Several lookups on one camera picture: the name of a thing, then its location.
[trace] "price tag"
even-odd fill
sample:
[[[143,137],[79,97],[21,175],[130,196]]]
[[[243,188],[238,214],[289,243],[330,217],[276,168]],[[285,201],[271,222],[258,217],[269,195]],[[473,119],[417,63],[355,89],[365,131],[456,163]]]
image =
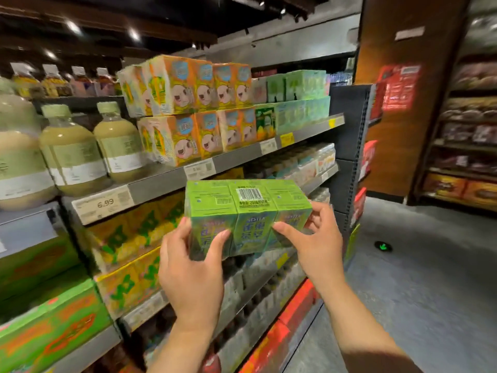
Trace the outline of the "price tag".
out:
[[[283,264],[286,263],[286,261],[288,260],[288,254],[287,253],[284,253],[281,257],[278,258],[278,260],[276,261],[276,267],[277,269],[280,269]]]
[[[328,173],[328,171],[324,172],[321,175],[321,181],[323,181],[323,182],[326,182],[329,178],[330,178],[330,173]]]
[[[266,141],[261,141],[260,142],[260,150],[262,152],[262,155],[269,154],[271,152],[274,152],[275,150],[278,150],[278,145],[276,144],[276,139],[273,137],[272,139],[266,140]]]
[[[186,179],[189,181],[199,181],[216,173],[216,167],[212,158],[200,162],[191,163],[183,168]]]
[[[147,320],[152,318],[160,310],[162,310],[169,301],[163,291],[160,291],[146,300],[139,307],[133,309],[128,315],[124,317],[131,331],[135,331],[138,327],[143,325]]]
[[[101,220],[135,205],[127,185],[73,200],[72,207],[83,225]]]
[[[280,136],[281,140],[281,147],[288,147],[291,144],[295,143],[295,138],[293,137],[293,132],[290,133],[285,133],[284,135]]]

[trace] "left hand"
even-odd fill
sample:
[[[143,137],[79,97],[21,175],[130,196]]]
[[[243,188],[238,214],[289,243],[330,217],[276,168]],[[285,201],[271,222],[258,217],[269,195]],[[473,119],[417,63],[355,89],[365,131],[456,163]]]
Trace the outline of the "left hand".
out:
[[[158,277],[177,320],[175,327],[185,332],[214,332],[224,295],[221,258],[229,230],[212,240],[203,262],[188,257],[191,222],[183,217],[178,227],[167,233],[160,248]]]

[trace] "yellow price tag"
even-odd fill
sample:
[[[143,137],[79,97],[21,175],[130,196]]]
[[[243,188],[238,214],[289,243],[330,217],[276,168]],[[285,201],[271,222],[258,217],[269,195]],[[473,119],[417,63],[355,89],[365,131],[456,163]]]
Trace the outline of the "yellow price tag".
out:
[[[291,144],[295,143],[295,138],[293,137],[293,132],[290,133],[285,133],[284,135],[280,136],[281,139],[281,147],[288,147]]]
[[[278,258],[278,260],[276,261],[276,267],[277,269],[280,269],[281,266],[283,264],[286,263],[286,261],[288,260],[288,254],[287,253],[284,253],[281,257]]]

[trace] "juice carton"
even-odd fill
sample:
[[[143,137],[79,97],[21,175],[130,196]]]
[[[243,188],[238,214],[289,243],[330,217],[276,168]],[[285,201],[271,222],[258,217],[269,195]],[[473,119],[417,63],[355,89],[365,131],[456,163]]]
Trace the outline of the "juice carton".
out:
[[[285,101],[285,74],[273,74],[267,77],[267,101]]]
[[[138,255],[138,246],[124,215],[85,228],[96,265],[110,272]]]
[[[147,82],[144,70],[147,68],[147,62],[141,65],[130,66],[131,84],[130,91],[138,92],[138,97],[134,99],[135,113],[137,117],[152,116],[151,98],[152,95],[147,88]]]
[[[223,142],[223,151],[229,152],[241,147],[243,115],[238,109],[218,110],[216,115],[221,132],[221,141]]]
[[[136,261],[122,266],[106,275],[94,277],[102,300],[112,319],[119,318],[141,301],[144,290],[140,286],[140,276]]]
[[[146,297],[160,289],[158,266],[160,263],[160,246],[142,255],[136,260],[135,267],[140,276],[141,288]]]
[[[47,290],[51,295],[46,300],[32,301]],[[1,303],[2,315],[9,312],[7,307],[15,311],[12,320],[0,320],[2,373],[50,370],[112,324],[93,281],[82,268],[66,271],[27,295]]]
[[[223,230],[233,231],[237,209],[228,181],[188,181],[186,183],[185,216],[190,217],[190,258],[201,261],[207,255],[214,237]],[[223,258],[230,255],[232,235],[223,247]]]
[[[160,163],[179,166],[200,159],[192,114],[155,117],[151,124]]]
[[[248,64],[233,63],[232,69],[235,76],[235,105],[237,107],[252,106],[251,85],[252,73]]]
[[[154,127],[151,123],[151,118],[145,117],[138,120],[136,126],[140,132],[143,150],[149,161],[156,161],[157,147],[154,143]]]
[[[257,141],[257,125],[253,107],[239,109],[242,116],[242,146],[253,144]]]
[[[229,181],[229,187],[238,212],[230,255],[260,253],[278,212],[276,205],[261,181]]]
[[[219,101],[212,63],[206,60],[190,60],[195,74],[195,108],[199,112],[216,110]]]
[[[226,110],[236,107],[235,75],[231,64],[213,64],[214,81],[218,94],[219,109]]]
[[[160,212],[157,204],[145,203],[124,215],[131,226],[139,254],[160,245],[164,233],[160,227]]]
[[[274,106],[275,103],[265,103],[254,107],[258,141],[276,136],[276,114]]]
[[[194,114],[199,132],[200,156],[206,159],[223,151],[221,131],[215,111],[197,112]]]
[[[161,233],[167,234],[177,228],[183,218],[185,191],[178,191],[155,201],[160,212]]]
[[[159,55],[144,68],[154,116],[195,112],[195,74],[190,59]]]
[[[278,214],[274,221],[286,222],[298,231],[302,231],[312,212],[312,206],[307,200],[307,196],[294,181],[262,180],[262,182],[278,209]],[[265,250],[287,247],[292,247],[292,243],[271,228]]]
[[[267,77],[252,78],[252,103],[267,103]]]

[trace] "supermarket aisle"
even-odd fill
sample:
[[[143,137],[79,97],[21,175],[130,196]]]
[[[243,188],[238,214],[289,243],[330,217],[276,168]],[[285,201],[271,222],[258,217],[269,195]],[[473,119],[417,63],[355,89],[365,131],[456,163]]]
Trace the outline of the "supermarket aisle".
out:
[[[497,366],[496,219],[368,198],[347,273],[355,292],[428,372]],[[392,253],[373,247],[393,245]],[[324,307],[285,373],[346,372]]]

